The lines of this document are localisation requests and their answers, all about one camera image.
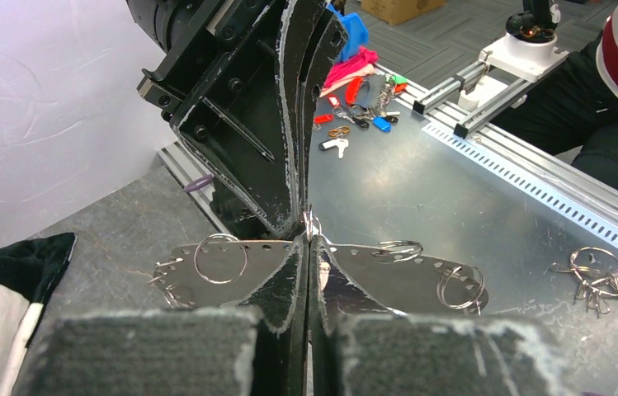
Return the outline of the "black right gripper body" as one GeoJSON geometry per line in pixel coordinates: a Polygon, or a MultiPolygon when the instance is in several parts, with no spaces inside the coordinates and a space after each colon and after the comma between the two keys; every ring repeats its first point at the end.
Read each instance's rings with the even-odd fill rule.
{"type": "Polygon", "coordinates": [[[163,50],[137,89],[180,142],[215,164],[281,163],[276,50],[283,1],[138,1],[163,50]]]}

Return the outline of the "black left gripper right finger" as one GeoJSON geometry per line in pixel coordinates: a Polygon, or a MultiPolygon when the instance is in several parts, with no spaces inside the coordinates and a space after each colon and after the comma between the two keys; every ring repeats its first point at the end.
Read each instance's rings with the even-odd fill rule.
{"type": "Polygon", "coordinates": [[[539,323],[511,315],[309,309],[317,395],[574,395],[539,323]]]}

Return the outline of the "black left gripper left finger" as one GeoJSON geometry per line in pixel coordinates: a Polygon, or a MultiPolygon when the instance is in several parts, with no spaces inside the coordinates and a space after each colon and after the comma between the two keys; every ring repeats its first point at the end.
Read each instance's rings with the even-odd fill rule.
{"type": "Polygon", "coordinates": [[[302,395],[309,244],[247,241],[237,285],[195,288],[175,309],[55,322],[16,395],[302,395]]]}

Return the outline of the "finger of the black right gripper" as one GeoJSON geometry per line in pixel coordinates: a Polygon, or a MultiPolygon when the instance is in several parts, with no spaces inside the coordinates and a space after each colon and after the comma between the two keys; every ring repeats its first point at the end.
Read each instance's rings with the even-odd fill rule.
{"type": "Polygon", "coordinates": [[[311,128],[316,102],[328,73],[340,53],[346,33],[331,11],[324,11],[312,33],[300,68],[297,97],[297,165],[299,207],[308,208],[308,172],[311,128]]]}
{"type": "Polygon", "coordinates": [[[242,238],[291,239],[309,210],[313,117],[328,75],[323,1],[204,1],[168,52],[169,124],[215,178],[242,238]]]}

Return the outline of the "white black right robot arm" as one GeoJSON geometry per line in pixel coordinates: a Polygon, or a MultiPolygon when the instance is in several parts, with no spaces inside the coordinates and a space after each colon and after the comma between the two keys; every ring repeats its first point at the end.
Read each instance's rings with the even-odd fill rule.
{"type": "Polygon", "coordinates": [[[325,1],[130,1],[164,52],[137,90],[214,178],[241,238],[309,227],[314,112],[347,32],[325,1]]]}

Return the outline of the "keys on far table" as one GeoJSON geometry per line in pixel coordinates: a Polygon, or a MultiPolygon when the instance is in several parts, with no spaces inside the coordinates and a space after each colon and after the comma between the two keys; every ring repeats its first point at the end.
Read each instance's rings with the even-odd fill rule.
{"type": "Polygon", "coordinates": [[[342,98],[327,95],[331,112],[314,117],[314,129],[321,124],[340,120],[341,124],[327,132],[327,139],[318,144],[321,151],[336,150],[343,158],[349,146],[348,135],[353,129],[368,130],[371,126],[389,133],[399,122],[400,111],[389,111],[388,104],[408,88],[408,80],[396,74],[372,74],[347,81],[342,98]]]}

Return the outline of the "blue plastic bin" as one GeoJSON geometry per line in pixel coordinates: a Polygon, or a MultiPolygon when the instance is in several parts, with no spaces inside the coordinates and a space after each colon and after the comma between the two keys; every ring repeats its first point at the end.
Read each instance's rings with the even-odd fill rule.
{"type": "Polygon", "coordinates": [[[337,58],[339,63],[344,63],[356,56],[362,46],[367,45],[369,41],[369,32],[357,13],[351,12],[342,15],[330,2],[327,3],[327,9],[337,16],[337,19],[341,22],[347,33],[347,42],[337,58]]]}

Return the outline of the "pink folded cloth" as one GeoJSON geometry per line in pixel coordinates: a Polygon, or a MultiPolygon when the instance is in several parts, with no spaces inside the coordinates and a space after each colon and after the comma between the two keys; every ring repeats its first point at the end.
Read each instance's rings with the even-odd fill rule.
{"type": "Polygon", "coordinates": [[[356,55],[332,66],[319,96],[327,96],[354,78],[374,74],[378,60],[379,55],[375,51],[361,46],[356,55]]]}

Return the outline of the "cardboard box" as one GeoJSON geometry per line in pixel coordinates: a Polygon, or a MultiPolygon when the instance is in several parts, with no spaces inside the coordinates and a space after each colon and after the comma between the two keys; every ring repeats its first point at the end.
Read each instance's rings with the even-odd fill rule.
{"type": "Polygon", "coordinates": [[[446,5],[446,0],[362,0],[361,9],[391,26],[446,5]]]}

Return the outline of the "black white checkered pillow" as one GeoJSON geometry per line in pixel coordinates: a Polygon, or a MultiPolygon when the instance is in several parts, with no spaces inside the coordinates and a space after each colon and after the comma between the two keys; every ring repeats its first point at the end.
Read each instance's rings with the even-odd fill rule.
{"type": "Polygon", "coordinates": [[[11,394],[76,243],[75,233],[61,233],[0,248],[0,395],[11,394]]]}

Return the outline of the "aluminium frame rail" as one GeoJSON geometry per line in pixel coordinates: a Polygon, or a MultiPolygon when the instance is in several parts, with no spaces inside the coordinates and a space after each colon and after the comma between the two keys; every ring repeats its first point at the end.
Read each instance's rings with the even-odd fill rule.
{"type": "Polygon", "coordinates": [[[211,208],[215,189],[214,177],[210,171],[194,158],[180,141],[158,150],[158,158],[214,228],[218,232],[229,233],[228,228],[211,208]]]}

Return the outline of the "far white slotted duct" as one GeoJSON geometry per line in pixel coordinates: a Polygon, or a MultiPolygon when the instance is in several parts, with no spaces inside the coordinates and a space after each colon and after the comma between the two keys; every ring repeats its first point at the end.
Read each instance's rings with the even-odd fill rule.
{"type": "Polygon", "coordinates": [[[482,144],[454,136],[437,122],[428,123],[422,131],[618,250],[618,224],[611,220],[613,213],[593,209],[569,192],[563,192],[557,177],[530,172],[482,144]]]}

